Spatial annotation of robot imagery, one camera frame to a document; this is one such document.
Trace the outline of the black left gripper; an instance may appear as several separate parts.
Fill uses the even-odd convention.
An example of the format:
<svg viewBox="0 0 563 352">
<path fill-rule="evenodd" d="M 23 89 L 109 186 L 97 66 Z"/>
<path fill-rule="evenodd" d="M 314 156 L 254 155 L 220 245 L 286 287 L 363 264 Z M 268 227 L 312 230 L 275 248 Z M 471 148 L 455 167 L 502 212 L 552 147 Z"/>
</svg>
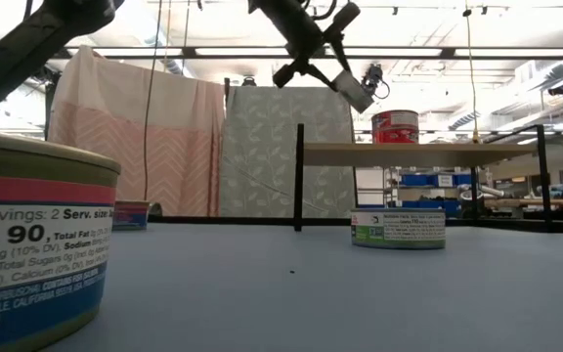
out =
<svg viewBox="0 0 563 352">
<path fill-rule="evenodd" d="M 303 1 L 296 0 L 249 0 L 248 10 L 252 14 L 260 10 L 286 40 L 285 50 L 293 58 L 289 65 L 283 65 L 273 74 L 274 84 L 282 88 L 295 73 L 310 75 L 329 89 L 337 92 L 337 86 L 330 81 L 310 60 L 329 44 L 342 69 L 351 72 L 343 47 L 343 30 L 360 14 L 360 8 L 353 2 L 344 5 L 333 17 L 325 30 L 317 25 L 331 15 L 336 1 L 331 2 L 330 12 L 320 17 L 310 16 L 303 7 Z"/>
</svg>

